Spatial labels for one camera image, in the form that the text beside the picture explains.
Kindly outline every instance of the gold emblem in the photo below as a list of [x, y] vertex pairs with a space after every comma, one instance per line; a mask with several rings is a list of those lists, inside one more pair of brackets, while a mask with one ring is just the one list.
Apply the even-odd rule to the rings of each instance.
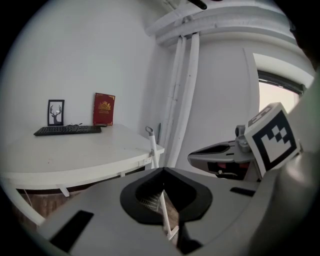
[[104, 102], [99, 104], [98, 109], [100, 109], [100, 110], [111, 110], [110, 103], [104, 101]]

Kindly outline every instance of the black keyboard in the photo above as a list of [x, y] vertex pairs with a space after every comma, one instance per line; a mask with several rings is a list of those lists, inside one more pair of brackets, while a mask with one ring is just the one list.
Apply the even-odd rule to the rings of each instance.
[[67, 125], [67, 126], [49, 126], [42, 127], [37, 130], [33, 135], [46, 136], [46, 135], [66, 135], [66, 134], [96, 134], [101, 133], [100, 126], [94, 125]]

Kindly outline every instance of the picture frame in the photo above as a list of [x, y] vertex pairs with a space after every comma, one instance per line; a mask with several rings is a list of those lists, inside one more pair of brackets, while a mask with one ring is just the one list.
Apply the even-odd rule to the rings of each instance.
[[49, 99], [47, 111], [48, 126], [63, 126], [64, 125], [64, 99]]

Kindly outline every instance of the cable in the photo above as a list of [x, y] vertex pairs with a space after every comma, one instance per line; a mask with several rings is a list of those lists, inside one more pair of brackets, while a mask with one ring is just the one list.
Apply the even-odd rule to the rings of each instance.
[[69, 127], [69, 126], [80, 126], [80, 125], [82, 125], [82, 122], [79, 123], [79, 124], [73, 124], [73, 123], [71, 123], [71, 124], [68, 124], [67, 126]]
[[24, 189], [24, 193], [26, 194], [26, 196], [28, 197], [28, 199], [29, 199], [29, 203], [30, 203], [30, 206], [32, 207], [32, 209], [34, 208], [33, 207], [33, 205], [32, 205], [32, 202], [31, 202], [31, 200], [30, 200], [30, 197], [29, 197], [29, 195], [28, 195], [28, 193], [27, 193], [27, 191]]

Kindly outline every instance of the white pipe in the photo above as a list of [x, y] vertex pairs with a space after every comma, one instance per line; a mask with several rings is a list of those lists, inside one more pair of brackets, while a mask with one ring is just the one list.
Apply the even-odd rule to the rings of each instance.
[[[272, 1], [266, 2], [261, 0], [224, 0], [224, 1], [211, 1], [202, 0], [207, 5], [206, 10], [212, 10], [217, 8], [227, 8], [227, 7], [258, 7], [264, 10], [272, 11], [284, 15], [282, 10]], [[145, 33], [148, 36], [154, 35], [157, 31], [165, 28], [166, 26], [174, 23], [177, 20], [181, 20], [186, 16], [194, 15], [200, 12], [205, 12], [199, 7], [195, 6], [193, 3], [187, 3], [184, 5], [179, 5], [177, 9], [164, 15], [151, 26], [147, 27]]]
[[178, 101], [178, 95], [179, 95], [179, 89], [181, 85], [181, 74], [182, 74], [182, 68], [184, 65], [184, 58], [185, 58], [185, 53], [186, 53], [186, 42], [187, 39], [185, 37], [182, 38], [182, 46], [181, 46], [181, 53], [180, 53], [180, 60], [179, 60], [179, 67], [178, 67], [178, 72], [176, 76], [176, 82], [175, 82], [175, 87], [174, 87], [174, 93], [173, 93], [173, 100], [171, 102], [171, 108], [170, 108], [170, 115], [169, 115], [169, 121], [168, 121], [168, 127], [166, 130], [166, 136], [164, 140], [164, 148], [166, 149], [166, 153], [164, 154], [164, 161], [166, 161], [167, 156], [169, 154], [168, 150], [168, 144], [171, 136], [171, 131], [172, 131], [172, 126], [174, 123], [174, 115], [175, 115], [175, 110], [176, 110], [176, 105]]
[[198, 62], [199, 62], [199, 33], [193, 34], [191, 39], [191, 50], [189, 57], [189, 66], [185, 82], [183, 98], [181, 103], [181, 112], [178, 118], [176, 131], [174, 134], [172, 148], [168, 160], [168, 167], [175, 167], [180, 153], [181, 145], [186, 133], [188, 119], [191, 111], [192, 99], [195, 92]]
[[[157, 153], [157, 144], [156, 144], [156, 137], [155, 137], [154, 129], [147, 126], [145, 128], [145, 130], [149, 133], [151, 155], [152, 155], [152, 161], [153, 161], [154, 167], [159, 168], [159, 158], [158, 158], [158, 153]], [[162, 208], [162, 213], [163, 213], [163, 218], [164, 218], [164, 226], [165, 226], [166, 230], [168, 231], [167, 236], [171, 237], [172, 233], [171, 233], [171, 228], [170, 228], [170, 223], [169, 223], [169, 217], [168, 217], [164, 192], [162, 192], [160, 195], [160, 203], [161, 203], [161, 208]]]
[[290, 32], [289, 21], [286, 18], [271, 14], [261, 16], [257, 14], [227, 13], [205, 16], [183, 23], [165, 34], [158, 36], [156, 42], [158, 44], [163, 44], [165, 41], [178, 36], [186, 36], [210, 29], [232, 27], [263, 29], [294, 38], [293, 34]]
[[166, 133], [167, 133], [169, 115], [170, 115], [170, 108], [171, 108], [172, 100], [174, 98], [175, 85], [176, 85], [177, 74], [178, 74], [181, 46], [182, 46], [182, 38], [180, 37], [178, 39], [178, 43], [176, 44], [176, 50], [175, 50], [175, 56], [174, 56], [172, 74], [171, 74], [171, 80], [170, 80], [170, 87], [169, 87], [169, 94], [168, 94], [168, 97], [166, 100], [164, 121], [163, 121], [163, 125], [161, 127], [161, 136], [160, 136], [160, 141], [159, 141], [159, 144], [161, 146], [165, 145], [165, 139], [166, 139]]

